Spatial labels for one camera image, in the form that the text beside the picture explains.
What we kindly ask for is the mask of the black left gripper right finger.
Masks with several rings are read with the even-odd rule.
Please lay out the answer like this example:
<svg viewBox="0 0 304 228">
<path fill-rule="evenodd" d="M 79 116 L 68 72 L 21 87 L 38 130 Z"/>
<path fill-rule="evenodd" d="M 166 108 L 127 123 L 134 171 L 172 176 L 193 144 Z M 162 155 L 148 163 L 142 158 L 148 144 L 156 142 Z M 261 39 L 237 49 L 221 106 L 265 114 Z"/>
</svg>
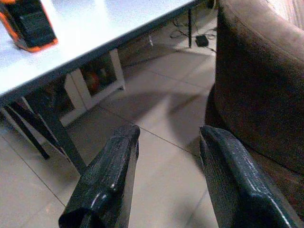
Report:
<svg viewBox="0 0 304 228">
<path fill-rule="evenodd" d="M 281 190 L 233 134 L 204 125 L 199 136 L 219 228 L 304 228 Z"/>
</svg>

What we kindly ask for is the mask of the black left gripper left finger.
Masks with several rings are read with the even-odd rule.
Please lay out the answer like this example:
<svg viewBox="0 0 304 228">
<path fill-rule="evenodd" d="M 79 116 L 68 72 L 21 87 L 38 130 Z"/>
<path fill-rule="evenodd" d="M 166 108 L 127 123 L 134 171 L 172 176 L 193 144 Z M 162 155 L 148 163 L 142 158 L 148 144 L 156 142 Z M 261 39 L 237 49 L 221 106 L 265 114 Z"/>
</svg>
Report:
<svg viewBox="0 0 304 228">
<path fill-rule="evenodd" d="M 128 228 L 140 128 L 118 128 L 88 165 L 58 220 L 59 228 Z"/>
</svg>

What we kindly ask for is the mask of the brown sofa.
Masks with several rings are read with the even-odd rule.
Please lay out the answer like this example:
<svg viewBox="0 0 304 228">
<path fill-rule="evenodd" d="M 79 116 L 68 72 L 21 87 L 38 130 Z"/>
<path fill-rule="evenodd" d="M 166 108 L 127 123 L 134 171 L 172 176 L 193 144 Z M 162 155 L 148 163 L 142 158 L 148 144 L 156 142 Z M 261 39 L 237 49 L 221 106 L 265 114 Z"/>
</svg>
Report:
<svg viewBox="0 0 304 228">
<path fill-rule="evenodd" d="M 304 0 L 218 0 L 205 124 L 238 138 L 304 222 Z"/>
</svg>

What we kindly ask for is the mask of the small black floor box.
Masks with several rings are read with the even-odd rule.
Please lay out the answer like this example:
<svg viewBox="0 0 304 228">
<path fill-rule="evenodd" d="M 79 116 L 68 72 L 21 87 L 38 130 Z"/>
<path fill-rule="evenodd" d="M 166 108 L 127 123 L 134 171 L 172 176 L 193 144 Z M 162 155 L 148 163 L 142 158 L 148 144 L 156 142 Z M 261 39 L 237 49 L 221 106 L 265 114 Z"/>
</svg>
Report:
<svg viewBox="0 0 304 228">
<path fill-rule="evenodd" d="M 209 40 L 206 35 L 198 35 L 195 37 L 195 42 L 198 47 L 207 47 L 209 45 Z"/>
</svg>

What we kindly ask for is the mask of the white shelf unit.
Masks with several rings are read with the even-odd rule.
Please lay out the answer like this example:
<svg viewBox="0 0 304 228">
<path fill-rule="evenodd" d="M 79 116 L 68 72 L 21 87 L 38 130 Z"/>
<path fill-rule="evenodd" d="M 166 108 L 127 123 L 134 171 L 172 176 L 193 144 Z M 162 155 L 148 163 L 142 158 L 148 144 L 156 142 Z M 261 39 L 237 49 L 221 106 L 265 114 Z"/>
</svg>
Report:
<svg viewBox="0 0 304 228">
<path fill-rule="evenodd" d="M 89 61 L 46 87 L 51 105 L 64 126 L 114 91 L 124 89 L 125 80 L 117 49 Z"/>
</svg>

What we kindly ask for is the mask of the white table with black legs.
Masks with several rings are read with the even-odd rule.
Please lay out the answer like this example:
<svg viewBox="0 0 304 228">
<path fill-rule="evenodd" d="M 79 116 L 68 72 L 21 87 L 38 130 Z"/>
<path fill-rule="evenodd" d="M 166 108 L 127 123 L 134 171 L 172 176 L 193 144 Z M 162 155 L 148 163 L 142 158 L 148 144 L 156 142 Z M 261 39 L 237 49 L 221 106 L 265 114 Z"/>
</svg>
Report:
<svg viewBox="0 0 304 228">
<path fill-rule="evenodd" d="M 0 23 L 0 108 L 117 48 L 200 0 L 41 0 L 58 39 L 29 53 Z"/>
</svg>

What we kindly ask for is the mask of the black and orange box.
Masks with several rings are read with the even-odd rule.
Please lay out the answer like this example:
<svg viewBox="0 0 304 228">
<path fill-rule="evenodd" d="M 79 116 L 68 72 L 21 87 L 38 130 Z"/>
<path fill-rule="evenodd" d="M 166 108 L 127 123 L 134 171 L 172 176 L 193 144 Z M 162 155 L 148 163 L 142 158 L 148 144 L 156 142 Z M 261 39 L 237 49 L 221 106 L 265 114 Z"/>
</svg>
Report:
<svg viewBox="0 0 304 228">
<path fill-rule="evenodd" d="M 14 44 L 28 52 L 58 43 L 40 0 L 0 0 L 0 21 Z"/>
</svg>

